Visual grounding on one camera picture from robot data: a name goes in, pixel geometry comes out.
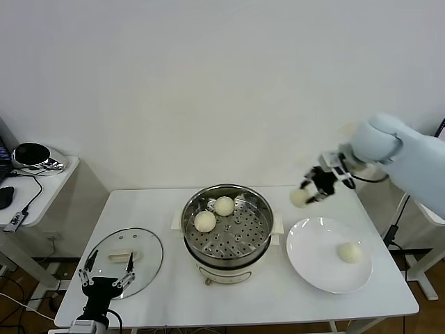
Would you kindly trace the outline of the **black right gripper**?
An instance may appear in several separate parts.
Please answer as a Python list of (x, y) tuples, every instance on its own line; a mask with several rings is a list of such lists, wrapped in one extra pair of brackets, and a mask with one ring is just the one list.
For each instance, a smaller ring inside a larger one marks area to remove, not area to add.
[(332, 172), (325, 172), (320, 166), (313, 167), (307, 172), (299, 189), (306, 189), (308, 186), (315, 185), (317, 193), (310, 194), (305, 201), (306, 205), (315, 202), (323, 202), (327, 197), (335, 194), (334, 184), (337, 177)]

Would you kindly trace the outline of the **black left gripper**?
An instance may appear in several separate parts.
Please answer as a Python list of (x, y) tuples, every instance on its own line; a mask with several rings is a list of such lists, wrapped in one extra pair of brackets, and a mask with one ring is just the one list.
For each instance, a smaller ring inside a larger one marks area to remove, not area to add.
[(107, 277), (92, 278), (92, 268), (94, 267), (98, 252), (98, 249), (91, 252), (83, 268), (78, 271), (82, 292), (88, 298), (83, 308), (82, 319), (105, 319), (111, 300), (120, 295), (120, 289), (126, 289), (136, 279), (133, 253), (130, 254), (125, 274), (120, 279)]

